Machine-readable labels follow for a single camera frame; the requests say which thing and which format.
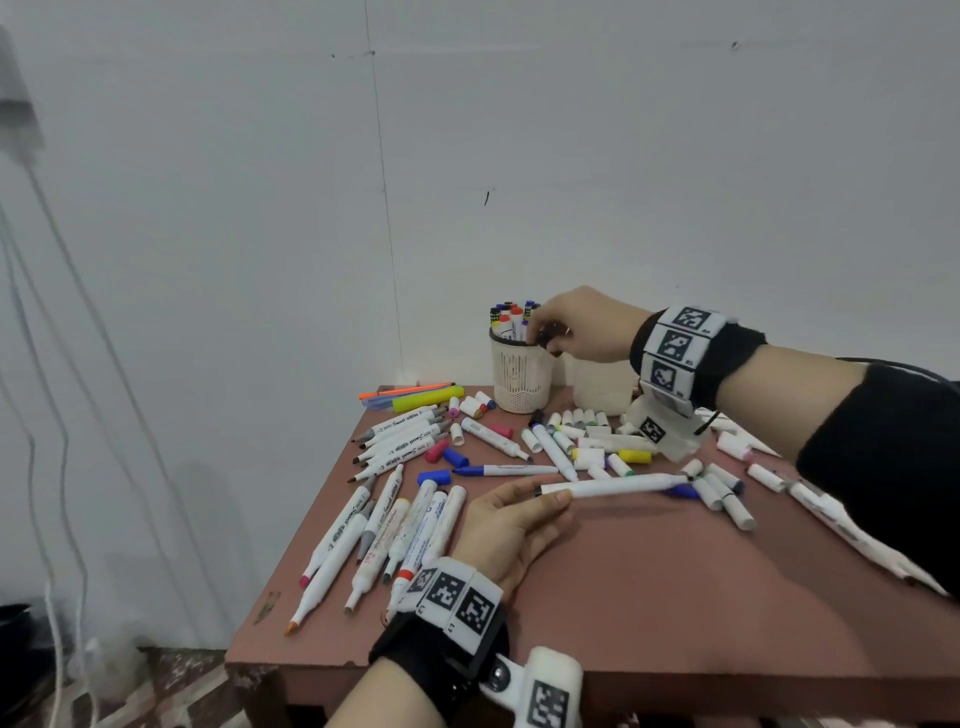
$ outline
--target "pen holder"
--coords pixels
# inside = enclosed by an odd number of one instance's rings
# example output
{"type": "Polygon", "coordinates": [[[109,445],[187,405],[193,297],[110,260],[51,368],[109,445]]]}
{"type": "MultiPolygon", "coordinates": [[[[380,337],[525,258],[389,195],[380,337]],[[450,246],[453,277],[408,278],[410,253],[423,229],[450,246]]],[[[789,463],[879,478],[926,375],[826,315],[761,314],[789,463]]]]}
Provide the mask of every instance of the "pen holder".
{"type": "Polygon", "coordinates": [[[543,347],[501,339],[492,331],[490,342],[497,406],[517,415],[543,409],[550,399],[553,356],[543,347]]]}

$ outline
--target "floor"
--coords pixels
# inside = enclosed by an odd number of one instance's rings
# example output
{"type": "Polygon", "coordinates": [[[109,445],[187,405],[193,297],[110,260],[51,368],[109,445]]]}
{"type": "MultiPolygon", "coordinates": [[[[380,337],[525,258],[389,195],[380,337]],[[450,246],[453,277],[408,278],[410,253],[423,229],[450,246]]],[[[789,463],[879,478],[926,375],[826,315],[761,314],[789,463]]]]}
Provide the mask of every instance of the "floor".
{"type": "MultiPolygon", "coordinates": [[[[150,678],[121,704],[100,707],[100,728],[249,728],[224,670],[220,650],[147,651],[150,678]]],[[[15,728],[45,728],[47,696],[15,728]]],[[[87,728],[90,697],[79,683],[63,689],[58,728],[87,728]]]]}

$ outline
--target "cable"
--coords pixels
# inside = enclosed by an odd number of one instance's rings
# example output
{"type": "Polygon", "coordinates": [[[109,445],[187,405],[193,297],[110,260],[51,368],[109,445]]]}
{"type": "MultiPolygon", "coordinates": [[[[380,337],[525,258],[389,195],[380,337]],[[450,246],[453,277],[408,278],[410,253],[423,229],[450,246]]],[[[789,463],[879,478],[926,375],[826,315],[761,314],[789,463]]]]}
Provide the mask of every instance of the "cable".
{"type": "Polygon", "coordinates": [[[39,177],[36,175],[36,169],[31,161],[29,150],[26,149],[21,143],[19,131],[14,130],[12,133],[12,138],[16,147],[16,151],[20,157],[19,161],[23,165],[23,168],[27,173],[27,177],[30,180],[30,187],[34,191],[36,201],[39,203],[40,209],[43,212],[43,216],[47,220],[47,225],[50,227],[50,232],[53,234],[54,241],[57,243],[57,249],[60,251],[60,257],[63,258],[63,262],[66,264],[67,270],[70,273],[70,278],[73,279],[73,283],[76,286],[78,293],[80,293],[81,299],[84,301],[84,306],[86,307],[87,313],[89,313],[90,318],[93,320],[94,327],[96,327],[97,332],[100,334],[100,338],[107,349],[107,354],[110,362],[113,365],[113,369],[117,376],[120,377],[120,381],[123,383],[124,392],[127,395],[127,401],[130,403],[130,406],[133,409],[133,414],[136,417],[137,425],[139,426],[144,438],[147,440],[150,450],[154,456],[154,460],[156,461],[156,466],[160,470],[160,476],[163,478],[164,485],[174,501],[174,506],[177,508],[180,519],[183,521],[183,526],[187,533],[187,539],[190,541],[190,545],[193,548],[194,554],[196,555],[197,565],[200,567],[201,577],[203,578],[207,589],[210,591],[210,597],[213,599],[214,607],[220,614],[222,624],[230,624],[227,608],[224,606],[223,600],[220,598],[219,593],[213,586],[213,579],[210,576],[209,568],[207,567],[206,561],[204,560],[201,552],[200,543],[197,540],[197,534],[194,531],[193,524],[190,522],[190,518],[187,514],[186,505],[183,503],[183,498],[180,497],[180,492],[177,490],[173,483],[173,479],[170,477],[166,463],[164,462],[163,456],[160,453],[160,446],[156,436],[148,424],[147,418],[143,414],[143,410],[140,408],[140,403],[137,400],[136,395],[133,393],[133,387],[131,385],[130,378],[127,376],[127,371],[120,362],[120,355],[113,346],[113,340],[110,338],[109,331],[107,330],[107,324],[100,315],[100,311],[93,302],[93,298],[90,296],[89,291],[87,291],[86,284],[84,283],[83,278],[81,278],[80,271],[74,262],[73,255],[70,253],[70,249],[67,247],[66,240],[63,237],[62,232],[60,232],[60,226],[57,224],[57,219],[54,217],[53,209],[50,208],[50,203],[47,200],[46,192],[40,185],[39,177]]]}
{"type": "Polygon", "coordinates": [[[948,389],[952,390],[955,395],[960,397],[960,386],[956,382],[950,381],[945,376],[940,376],[934,372],[930,372],[923,367],[918,367],[913,364],[902,364],[898,361],[887,361],[886,359],[867,359],[860,358],[856,356],[837,356],[839,361],[852,361],[858,364],[883,364],[888,367],[895,367],[897,369],[904,369],[907,372],[913,372],[914,374],[926,376],[933,381],[939,381],[941,384],[947,386],[948,389]]]}
{"type": "MultiPolygon", "coordinates": [[[[48,404],[51,406],[51,411],[54,413],[54,418],[57,420],[58,427],[60,428],[60,435],[63,441],[63,448],[60,454],[60,497],[61,497],[61,511],[60,514],[62,517],[65,517],[66,511],[62,507],[65,499],[65,485],[66,485],[66,456],[67,456],[67,447],[69,444],[69,437],[66,432],[66,425],[63,423],[62,418],[60,417],[60,411],[57,409],[56,404],[53,402],[53,396],[50,394],[49,385],[47,383],[46,375],[43,373],[42,368],[39,366],[39,359],[36,355],[36,347],[34,346],[34,339],[30,334],[30,325],[27,323],[27,317],[23,310],[23,300],[20,298],[20,293],[16,288],[16,278],[13,276],[13,263],[10,257],[10,247],[7,244],[6,235],[0,233],[0,243],[2,243],[4,261],[7,264],[7,273],[10,279],[11,287],[11,298],[13,303],[13,312],[16,316],[17,323],[20,326],[20,332],[23,334],[24,341],[27,344],[27,349],[30,351],[30,357],[34,362],[34,368],[36,371],[37,378],[40,380],[40,384],[43,388],[44,394],[47,396],[48,404]]],[[[53,562],[50,560],[50,554],[47,552],[46,546],[43,543],[43,537],[40,534],[40,524],[39,519],[36,516],[36,496],[34,493],[34,465],[36,463],[36,438],[33,433],[27,427],[26,420],[24,420],[23,415],[20,413],[19,408],[13,402],[13,397],[11,396],[10,389],[8,389],[6,382],[3,381],[0,377],[0,389],[3,390],[3,398],[7,401],[7,405],[13,410],[13,414],[16,416],[17,421],[20,424],[21,430],[27,437],[27,442],[30,445],[30,461],[27,466],[27,500],[28,507],[30,511],[30,525],[34,530],[34,538],[36,539],[36,547],[40,553],[40,561],[43,563],[43,569],[46,572],[47,583],[43,588],[43,601],[47,609],[47,619],[50,621],[50,633],[54,639],[54,665],[55,665],[55,680],[57,681],[54,686],[54,705],[53,710],[50,714],[50,728],[56,728],[58,724],[58,718],[60,716],[60,702],[62,700],[62,687],[63,687],[63,639],[60,635],[60,625],[57,621],[57,616],[54,613],[54,602],[53,602],[53,591],[54,591],[54,566],[53,562]]],[[[69,529],[69,522],[64,521],[64,529],[66,530],[68,536],[68,541],[70,542],[71,549],[76,548],[76,541],[73,539],[73,532],[69,529]]],[[[81,587],[81,596],[77,605],[77,642],[79,643],[83,637],[83,616],[84,616],[84,605],[86,602],[86,564],[84,563],[84,558],[80,553],[79,549],[74,551],[74,557],[78,561],[78,565],[81,566],[81,575],[82,575],[82,587],[81,587]]],[[[84,657],[80,657],[80,666],[81,666],[81,675],[84,680],[84,684],[87,689],[89,689],[89,679],[86,675],[86,664],[84,657]]]]}
{"type": "Polygon", "coordinates": [[[150,501],[147,499],[146,490],[142,485],[136,480],[133,476],[130,465],[127,463],[126,458],[120,449],[116,446],[114,442],[114,436],[110,432],[107,420],[104,417],[103,411],[100,409],[100,406],[97,404],[97,401],[93,398],[93,393],[90,391],[90,388],[87,386],[86,381],[84,380],[83,375],[80,372],[80,368],[77,366],[76,359],[73,356],[73,352],[70,351],[70,348],[67,346],[66,341],[63,338],[60,328],[57,326],[57,323],[54,321],[53,316],[50,314],[50,310],[47,308],[46,303],[43,298],[40,296],[40,292],[36,287],[36,282],[34,281],[33,276],[30,273],[30,268],[27,266],[27,262],[23,257],[22,252],[20,251],[20,246],[16,242],[16,238],[13,236],[10,224],[7,220],[7,215],[3,206],[0,205],[0,236],[3,240],[6,240],[10,243],[10,248],[13,252],[14,257],[16,258],[17,265],[20,268],[20,271],[23,273],[24,280],[27,281],[27,287],[30,288],[30,292],[36,301],[36,307],[40,312],[40,316],[43,318],[44,323],[50,330],[51,336],[53,337],[54,346],[57,349],[60,356],[63,357],[63,360],[66,362],[67,367],[70,369],[70,373],[73,375],[74,380],[77,382],[77,385],[80,387],[81,392],[84,394],[86,403],[90,408],[90,412],[93,415],[93,419],[97,424],[100,434],[104,439],[105,445],[110,452],[110,455],[113,457],[114,462],[119,466],[120,470],[123,472],[124,477],[127,480],[128,485],[130,486],[131,494],[136,499],[137,504],[140,507],[140,511],[143,515],[144,521],[147,523],[147,530],[150,532],[151,537],[154,541],[154,547],[156,548],[156,553],[160,557],[160,562],[163,565],[164,571],[166,571],[167,578],[170,580],[170,585],[173,588],[174,592],[177,595],[178,600],[180,601],[180,607],[183,610],[183,614],[187,619],[187,622],[190,624],[190,627],[193,630],[194,637],[197,636],[197,623],[194,619],[193,614],[190,611],[189,602],[187,601],[183,590],[180,588],[180,584],[177,581],[177,578],[174,573],[173,565],[170,563],[170,559],[167,556],[166,552],[163,550],[163,545],[160,540],[159,530],[156,527],[156,521],[154,520],[153,513],[150,510],[150,501]]]}

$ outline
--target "white container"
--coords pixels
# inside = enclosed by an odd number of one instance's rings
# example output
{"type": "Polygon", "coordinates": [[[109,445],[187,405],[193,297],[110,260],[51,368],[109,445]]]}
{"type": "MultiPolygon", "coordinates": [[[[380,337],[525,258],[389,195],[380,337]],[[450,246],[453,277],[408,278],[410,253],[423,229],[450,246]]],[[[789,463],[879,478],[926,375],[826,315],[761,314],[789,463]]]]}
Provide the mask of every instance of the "white container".
{"type": "Polygon", "coordinates": [[[493,400],[518,415],[543,409],[550,399],[553,356],[546,349],[490,334],[493,400]]]}
{"type": "Polygon", "coordinates": [[[597,364],[573,359],[573,401],[582,409],[622,415],[630,409],[636,381],[629,361],[597,364]]]}

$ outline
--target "forearm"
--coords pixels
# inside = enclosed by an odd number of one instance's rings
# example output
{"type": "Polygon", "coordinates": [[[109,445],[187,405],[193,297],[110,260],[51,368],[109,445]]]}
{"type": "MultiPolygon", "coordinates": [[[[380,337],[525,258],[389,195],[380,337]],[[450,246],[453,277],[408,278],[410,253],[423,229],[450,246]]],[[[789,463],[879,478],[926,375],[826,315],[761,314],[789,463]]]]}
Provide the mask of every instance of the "forearm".
{"type": "Polygon", "coordinates": [[[413,678],[390,660],[380,659],[350,691],[327,725],[444,728],[444,720],[413,678]]]}
{"type": "Polygon", "coordinates": [[[829,356],[762,346],[717,391],[724,414],[796,464],[804,445],[866,367],[829,356]]]}

